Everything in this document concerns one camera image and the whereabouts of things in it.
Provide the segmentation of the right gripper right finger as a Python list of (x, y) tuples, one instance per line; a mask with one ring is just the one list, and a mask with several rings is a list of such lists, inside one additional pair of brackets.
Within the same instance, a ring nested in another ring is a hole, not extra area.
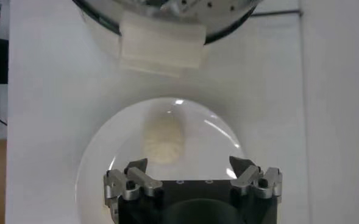
[(261, 200), (276, 199), (282, 202), (283, 174), (279, 168), (269, 167), (264, 172), (250, 159), (229, 156), (229, 162), (236, 175), (230, 180), (230, 196), (233, 201), (253, 195)]

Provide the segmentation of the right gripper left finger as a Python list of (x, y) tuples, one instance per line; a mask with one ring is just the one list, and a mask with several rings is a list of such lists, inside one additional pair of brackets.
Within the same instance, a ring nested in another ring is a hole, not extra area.
[(163, 182), (146, 174), (148, 159), (131, 161), (123, 171), (109, 169), (103, 176), (104, 204), (113, 223), (119, 223), (119, 199), (136, 201), (142, 195), (156, 198), (163, 191)]

